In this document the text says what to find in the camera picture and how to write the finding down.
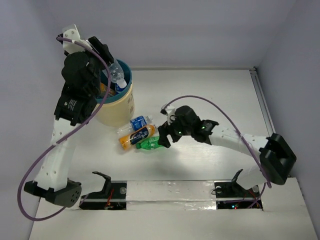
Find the green plastic bottle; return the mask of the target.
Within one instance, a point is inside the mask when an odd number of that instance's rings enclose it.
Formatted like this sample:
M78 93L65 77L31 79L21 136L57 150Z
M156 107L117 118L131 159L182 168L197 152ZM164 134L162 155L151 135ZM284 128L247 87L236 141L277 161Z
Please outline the green plastic bottle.
M159 136L152 136L152 137L146 138L143 141L137 143L135 147L138 150L148 150L148 151L158 149L162 147L162 145L158 144L159 138L160 138Z

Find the clear bottle white cap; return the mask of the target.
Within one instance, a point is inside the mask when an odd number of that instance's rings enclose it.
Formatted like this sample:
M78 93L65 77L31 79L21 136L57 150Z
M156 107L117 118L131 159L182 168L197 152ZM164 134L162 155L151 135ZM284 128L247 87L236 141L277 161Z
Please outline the clear bottle white cap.
M116 59L114 60L114 63L109 66L109 71L112 83L115 85L118 84L121 87L127 87L124 71Z

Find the blue label clear bottle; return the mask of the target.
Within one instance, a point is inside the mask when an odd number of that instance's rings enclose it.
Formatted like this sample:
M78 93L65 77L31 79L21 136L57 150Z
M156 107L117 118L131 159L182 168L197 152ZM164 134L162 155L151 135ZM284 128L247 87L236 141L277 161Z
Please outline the blue label clear bottle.
M120 94L126 87L121 87L119 84L115 85L115 92L116 94Z

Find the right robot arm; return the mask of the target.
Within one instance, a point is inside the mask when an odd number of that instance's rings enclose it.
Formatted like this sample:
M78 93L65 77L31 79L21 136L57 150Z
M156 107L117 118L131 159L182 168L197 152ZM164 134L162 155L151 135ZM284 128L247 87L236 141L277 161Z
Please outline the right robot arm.
M199 143L228 148L256 160L253 167L238 170L231 181L215 186L215 193L223 198L242 196L260 184L282 186L296 163L296 155L280 134L241 134L235 128L224 127L216 121L200 119L187 105L179 108L164 106L160 112L167 120L158 127L159 145L169 148L171 141L176 143L181 137L190 136Z

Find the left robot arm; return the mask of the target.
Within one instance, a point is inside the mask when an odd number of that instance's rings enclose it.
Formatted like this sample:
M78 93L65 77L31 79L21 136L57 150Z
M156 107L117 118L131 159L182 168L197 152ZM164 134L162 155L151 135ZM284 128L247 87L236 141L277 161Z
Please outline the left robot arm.
M92 36L87 43L59 35L61 43L79 47L67 50L61 75L65 81L54 110L50 147L40 156L43 160L36 177L22 180L19 192L64 208L72 207L81 196L81 183L68 178L76 148L76 132L84 127L102 107L97 103L101 94L101 73L108 69L112 56L108 46Z

